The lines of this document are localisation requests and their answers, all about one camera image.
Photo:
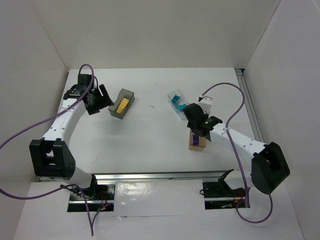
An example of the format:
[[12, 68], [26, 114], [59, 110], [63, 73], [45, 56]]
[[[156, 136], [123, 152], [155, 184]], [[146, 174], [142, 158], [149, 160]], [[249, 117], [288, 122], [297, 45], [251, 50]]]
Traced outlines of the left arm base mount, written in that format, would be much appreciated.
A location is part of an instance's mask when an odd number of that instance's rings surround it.
[[[88, 209], [90, 212], [113, 212], [114, 211], [114, 199], [115, 199], [115, 187], [114, 182], [107, 182], [99, 184], [97, 192], [94, 195], [86, 196]], [[69, 187], [70, 195], [68, 200], [68, 213], [81, 213], [86, 212], [86, 204], [84, 197], [80, 190], [76, 187]]]

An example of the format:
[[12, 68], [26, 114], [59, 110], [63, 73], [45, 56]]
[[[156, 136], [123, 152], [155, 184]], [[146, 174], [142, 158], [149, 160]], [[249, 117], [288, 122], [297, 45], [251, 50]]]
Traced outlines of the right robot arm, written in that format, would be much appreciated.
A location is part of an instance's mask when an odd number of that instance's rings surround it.
[[210, 142], [220, 144], [233, 151], [250, 164], [244, 172], [248, 188], [256, 188], [261, 193], [271, 194], [289, 175], [290, 169], [280, 146], [256, 141], [229, 128], [219, 118], [209, 116], [209, 108], [204, 104], [191, 103], [183, 108], [187, 127]]

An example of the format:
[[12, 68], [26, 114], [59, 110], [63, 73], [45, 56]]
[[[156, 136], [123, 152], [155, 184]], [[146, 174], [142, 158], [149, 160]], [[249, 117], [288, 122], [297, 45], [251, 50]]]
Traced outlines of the yellow long lego plate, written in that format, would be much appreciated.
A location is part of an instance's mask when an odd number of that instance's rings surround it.
[[118, 105], [118, 107], [116, 109], [116, 113], [117, 114], [121, 114], [125, 110], [125, 108], [128, 106], [129, 103], [130, 103], [130, 100], [128, 98], [124, 97], [120, 101], [120, 103], [119, 103], [119, 105]]

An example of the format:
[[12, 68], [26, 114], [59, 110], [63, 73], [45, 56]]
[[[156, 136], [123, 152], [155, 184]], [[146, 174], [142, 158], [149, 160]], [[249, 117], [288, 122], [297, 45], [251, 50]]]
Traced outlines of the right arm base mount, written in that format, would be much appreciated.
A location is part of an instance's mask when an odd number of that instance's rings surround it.
[[204, 197], [206, 210], [245, 208], [246, 191], [244, 187], [231, 189], [225, 179], [233, 169], [224, 172], [217, 180], [206, 180], [202, 183], [199, 194]]

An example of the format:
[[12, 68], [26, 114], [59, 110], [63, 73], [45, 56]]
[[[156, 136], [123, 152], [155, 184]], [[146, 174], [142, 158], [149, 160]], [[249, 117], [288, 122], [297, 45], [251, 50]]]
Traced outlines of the clear plastic container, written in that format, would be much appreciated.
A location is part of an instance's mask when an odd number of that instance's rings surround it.
[[183, 109], [190, 103], [186, 100], [183, 92], [180, 89], [176, 89], [167, 94], [168, 103], [173, 108], [175, 113], [182, 121], [186, 121], [187, 118]]

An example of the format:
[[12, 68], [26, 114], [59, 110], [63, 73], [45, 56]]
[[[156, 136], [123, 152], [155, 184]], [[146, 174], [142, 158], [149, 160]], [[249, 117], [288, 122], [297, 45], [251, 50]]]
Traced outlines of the teal curved lego brick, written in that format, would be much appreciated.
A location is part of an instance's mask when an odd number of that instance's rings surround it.
[[174, 104], [174, 105], [177, 105], [180, 101], [181, 97], [179, 95], [174, 95], [174, 97], [171, 99], [171, 102]]

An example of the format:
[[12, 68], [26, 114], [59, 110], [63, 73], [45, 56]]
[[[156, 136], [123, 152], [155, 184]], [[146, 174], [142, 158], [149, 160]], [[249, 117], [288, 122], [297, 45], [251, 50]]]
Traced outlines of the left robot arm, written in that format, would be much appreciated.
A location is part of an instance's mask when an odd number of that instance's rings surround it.
[[95, 76], [78, 74], [77, 84], [64, 94], [61, 108], [49, 130], [41, 139], [34, 139], [29, 144], [35, 175], [63, 179], [92, 194], [98, 185], [97, 178], [76, 166], [69, 144], [84, 113], [97, 114], [113, 104], [105, 86], [95, 85]]

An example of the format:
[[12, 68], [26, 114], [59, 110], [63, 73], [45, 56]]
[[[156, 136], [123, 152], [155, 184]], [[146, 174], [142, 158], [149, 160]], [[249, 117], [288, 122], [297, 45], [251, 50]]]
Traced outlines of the purple square lego brick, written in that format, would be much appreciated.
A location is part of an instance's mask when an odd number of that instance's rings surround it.
[[200, 138], [197, 134], [191, 135], [191, 145], [192, 146], [199, 146], [200, 144]]

